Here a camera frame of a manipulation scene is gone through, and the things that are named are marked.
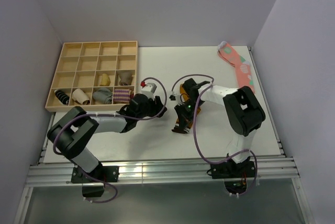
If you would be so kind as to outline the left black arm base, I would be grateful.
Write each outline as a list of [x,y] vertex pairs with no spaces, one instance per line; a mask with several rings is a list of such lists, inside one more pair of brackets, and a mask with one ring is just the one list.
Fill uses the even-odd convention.
[[[92,172],[86,173],[81,167],[72,171],[71,183],[82,184],[82,195],[92,202],[111,201],[118,195],[118,189],[111,183],[118,182],[119,166],[98,165]],[[114,191],[111,199],[99,200],[107,191]]]

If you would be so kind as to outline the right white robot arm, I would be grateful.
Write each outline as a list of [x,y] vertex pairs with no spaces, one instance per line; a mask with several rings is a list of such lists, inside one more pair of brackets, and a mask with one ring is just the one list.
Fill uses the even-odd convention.
[[254,135],[265,120],[265,112],[252,89],[248,86],[227,88],[213,85],[210,81],[196,83],[193,78],[181,84],[181,88],[179,96],[170,96],[170,100],[177,101],[174,107],[177,120],[172,132],[186,134],[193,130],[196,150],[200,157],[209,164],[219,164],[208,160],[202,154],[196,136],[196,118],[199,107],[204,102],[222,106],[234,131],[231,147],[222,162],[228,162],[226,167],[229,175],[239,176],[245,169],[244,164],[250,161]]

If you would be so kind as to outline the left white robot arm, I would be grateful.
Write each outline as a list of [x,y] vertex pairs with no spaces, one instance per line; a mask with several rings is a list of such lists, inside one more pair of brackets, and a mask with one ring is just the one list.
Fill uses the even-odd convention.
[[106,174],[101,162],[86,147],[95,133],[126,133],[140,120],[162,117],[167,108],[159,96],[148,98],[137,94],[128,105],[114,114],[95,116],[80,106],[69,110],[47,133],[56,154],[77,165],[90,182],[102,180]]

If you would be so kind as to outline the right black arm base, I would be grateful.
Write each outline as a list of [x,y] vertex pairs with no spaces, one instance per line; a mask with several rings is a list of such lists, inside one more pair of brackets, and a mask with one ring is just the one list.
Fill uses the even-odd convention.
[[211,164],[206,173],[212,179],[223,179],[227,192],[238,197],[256,185],[258,166],[250,158],[241,163],[229,160],[221,164]]

